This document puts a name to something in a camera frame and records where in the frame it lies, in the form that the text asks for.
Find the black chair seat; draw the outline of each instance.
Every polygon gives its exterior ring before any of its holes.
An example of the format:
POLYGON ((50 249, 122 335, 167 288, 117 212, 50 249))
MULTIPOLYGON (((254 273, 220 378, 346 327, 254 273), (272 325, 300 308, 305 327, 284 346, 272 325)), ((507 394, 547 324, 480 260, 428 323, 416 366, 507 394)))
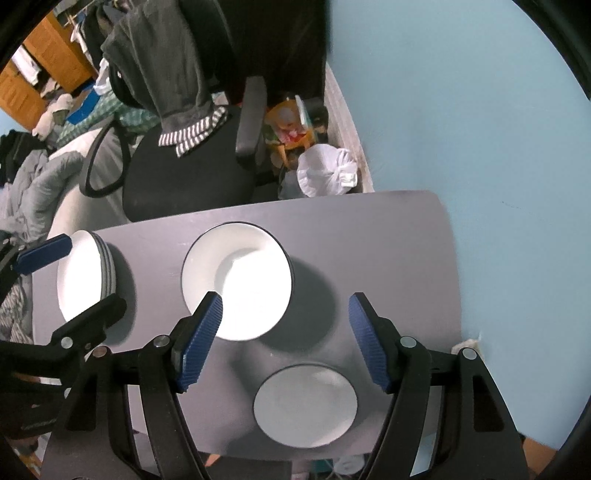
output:
POLYGON ((244 205, 255 187, 254 164, 236 161, 240 108, 193 151, 178 158, 159 147, 160 125, 145 135, 132 156, 123 188, 123 209, 139 222, 181 213, 244 205))

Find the gray blanket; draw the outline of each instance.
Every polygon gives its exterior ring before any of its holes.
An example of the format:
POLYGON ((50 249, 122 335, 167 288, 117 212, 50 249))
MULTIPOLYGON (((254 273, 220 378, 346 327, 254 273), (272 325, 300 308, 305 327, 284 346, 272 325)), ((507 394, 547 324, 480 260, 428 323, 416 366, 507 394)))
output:
POLYGON ((78 152, 65 153, 51 161, 44 150, 31 152, 12 186, 0 194, 0 230, 23 244, 44 240, 60 194, 68 179, 80 173, 83 160, 78 152))
MULTIPOLYGON (((12 185, 0 193, 0 230, 21 244, 45 240, 57 203, 68 179, 80 173, 84 158, 78 152, 53 160, 44 150, 25 159, 12 185)), ((0 306, 0 340, 32 343, 31 276, 21 277, 0 306)))

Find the green plaid fabric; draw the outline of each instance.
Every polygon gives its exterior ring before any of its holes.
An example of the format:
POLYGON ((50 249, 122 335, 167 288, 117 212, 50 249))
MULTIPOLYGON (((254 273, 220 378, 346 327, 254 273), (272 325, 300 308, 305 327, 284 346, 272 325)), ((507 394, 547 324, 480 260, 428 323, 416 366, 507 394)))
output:
POLYGON ((110 115, 114 115, 123 127, 137 135, 143 135, 160 123, 160 118, 153 113, 124 105, 111 91, 100 97, 93 111, 82 122, 77 125, 66 122, 57 139, 57 148, 90 131, 94 125, 110 115))

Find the wooden wardrobe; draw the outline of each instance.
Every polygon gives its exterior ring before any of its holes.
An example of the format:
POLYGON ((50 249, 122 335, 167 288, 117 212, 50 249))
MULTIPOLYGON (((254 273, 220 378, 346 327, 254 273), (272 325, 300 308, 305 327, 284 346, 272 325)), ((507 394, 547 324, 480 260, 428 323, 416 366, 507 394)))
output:
MULTIPOLYGON (((49 13, 23 42, 37 63, 68 93, 96 75, 78 43, 70 42, 71 34, 71 26, 63 28, 53 13, 49 13)), ((46 106, 47 102, 10 61, 0 73, 0 108, 32 130, 46 106)))

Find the blue gripper pad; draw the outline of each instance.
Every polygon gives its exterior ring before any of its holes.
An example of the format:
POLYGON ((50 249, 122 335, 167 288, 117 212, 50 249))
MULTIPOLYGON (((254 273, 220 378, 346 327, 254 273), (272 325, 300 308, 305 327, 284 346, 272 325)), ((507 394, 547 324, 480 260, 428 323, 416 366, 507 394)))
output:
POLYGON ((388 357, 369 320, 369 315, 375 314, 375 312, 367 312, 363 306, 364 303, 369 305, 363 294, 355 293, 351 295, 349 299, 349 323, 372 381, 387 393, 391 385, 390 376, 388 375, 388 357))
POLYGON ((60 258, 67 257, 70 251, 72 251, 72 239, 65 234, 58 235, 38 247, 19 254, 14 271, 21 275, 30 275, 60 258))
POLYGON ((203 365, 222 322, 223 304, 220 295, 209 292, 195 310, 193 317, 200 322, 181 353, 180 373, 177 386, 186 392, 199 379, 203 365))

